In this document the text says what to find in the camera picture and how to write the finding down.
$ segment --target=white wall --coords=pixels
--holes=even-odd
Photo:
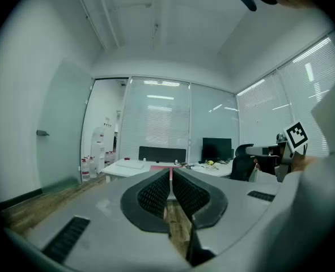
[[[227,62],[235,92],[331,29],[331,21],[320,10],[258,3],[257,12],[244,15],[220,51]]]
[[[151,75],[232,90],[226,64],[216,54],[174,45],[154,51],[150,48],[121,47],[104,53],[93,66],[92,74],[95,77]]]
[[[91,139],[96,127],[104,126],[109,118],[111,127],[106,127],[104,132],[105,151],[113,150],[113,140],[117,120],[117,111],[121,111],[124,90],[115,79],[96,80],[91,92],[86,116],[84,118],[82,134],[82,157],[90,155]]]
[[[0,202],[40,188],[35,131],[63,58],[87,73],[101,52],[79,0],[23,0],[0,33]]]

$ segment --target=white bottle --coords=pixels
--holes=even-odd
[[[82,159],[82,180],[83,182],[88,181],[90,179],[90,174],[89,174],[89,164],[87,159],[83,158]]]
[[[91,179],[97,178],[97,165],[92,156],[89,158],[89,175]]]
[[[111,151],[111,164],[115,162],[115,158],[116,158],[116,153],[115,151]]]
[[[109,152],[106,152],[106,153],[104,154],[104,167],[109,166],[110,163],[111,163],[111,162],[110,162],[110,160],[109,160]]]

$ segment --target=white desk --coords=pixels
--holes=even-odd
[[[129,168],[129,167],[123,167],[123,166],[119,166],[117,165],[118,162],[123,162],[124,159],[120,159],[116,162],[114,162],[113,164],[103,168],[101,171],[104,173],[107,173],[108,175],[114,175],[114,176],[118,176],[118,177],[129,177],[129,176],[134,176],[143,172],[148,172],[150,171],[151,166],[168,166],[168,167],[177,167],[174,163],[166,163],[166,162],[160,162],[160,163],[156,163],[154,161],[138,161],[138,160],[130,160],[131,162],[140,162],[143,163],[144,166],[142,169],[136,169],[136,168]],[[230,161],[228,164],[221,164],[221,163],[216,163],[215,164],[216,167],[218,168],[218,170],[214,170],[214,171],[210,171],[207,169],[199,169],[199,170],[195,170],[197,172],[201,172],[207,175],[212,175],[212,176],[227,176],[231,174],[231,170],[232,170],[232,165],[233,165],[233,161]]]

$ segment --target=ceiling light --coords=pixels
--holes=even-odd
[[[323,92],[320,92],[320,93],[317,93],[317,94],[315,94],[315,95],[313,95],[313,96],[311,96],[311,97],[315,97],[315,96],[317,96],[317,95],[321,95],[321,94],[323,94],[323,93],[326,93],[326,92],[328,92],[329,90],[327,90],[327,91],[323,91]]]
[[[148,108],[152,110],[159,110],[159,111],[167,111],[167,112],[172,111],[172,108],[165,108],[165,107],[159,107],[159,106],[148,106]]]
[[[326,38],[325,40],[323,40],[322,42],[320,42],[319,44],[317,44],[316,46],[314,46],[310,50],[308,50],[305,53],[303,53],[298,58],[294,59],[293,63],[298,62],[300,60],[303,60],[305,57],[308,57],[310,54],[314,53],[316,50],[320,49],[322,46],[324,46],[325,44],[329,43],[330,41],[331,40],[329,38]]]
[[[242,94],[248,92],[249,90],[251,90],[252,88],[255,88],[256,86],[258,86],[259,84],[261,84],[262,82],[264,82],[265,80],[262,79],[259,82],[255,83],[254,85],[250,86],[249,88],[246,88],[244,91],[240,92],[239,94],[237,94],[237,96],[241,96]]]
[[[272,109],[272,111],[273,111],[273,110],[277,110],[277,109],[279,109],[279,108],[283,108],[283,107],[289,106],[289,105],[290,105],[290,104],[283,105],[283,106],[280,106],[280,107],[276,107],[276,108]]]
[[[213,109],[213,111],[215,111],[216,109],[219,109],[222,105],[223,105],[223,104],[220,104],[220,105],[216,106],[216,107]]]
[[[229,107],[224,107],[224,109],[227,109],[227,110],[232,110],[232,111],[238,111],[237,109],[234,109],[234,108],[229,108]]]
[[[144,80],[145,84],[158,84],[160,86],[169,86],[169,87],[178,87],[179,83],[173,83],[173,82],[162,82],[159,83],[157,80]]]
[[[166,100],[173,100],[172,97],[164,97],[164,96],[154,96],[154,95],[147,95],[147,97],[154,97],[156,99],[166,99]]]
[[[313,70],[312,70],[312,66],[311,66],[311,63],[307,63],[304,65],[304,67],[306,68],[306,72],[307,72],[307,75],[308,75],[308,80],[310,82],[313,82],[315,80],[315,77],[313,76]]]

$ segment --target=floor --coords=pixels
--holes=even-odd
[[[2,211],[6,227],[12,231],[26,236],[32,229],[53,211],[67,204],[73,198],[86,190],[105,182],[105,176],[91,179],[89,182],[65,189],[60,192],[51,192],[38,195],[18,205]],[[181,206],[176,201],[167,202],[167,220],[170,226],[171,243],[185,258],[190,240],[191,222],[184,214]]]

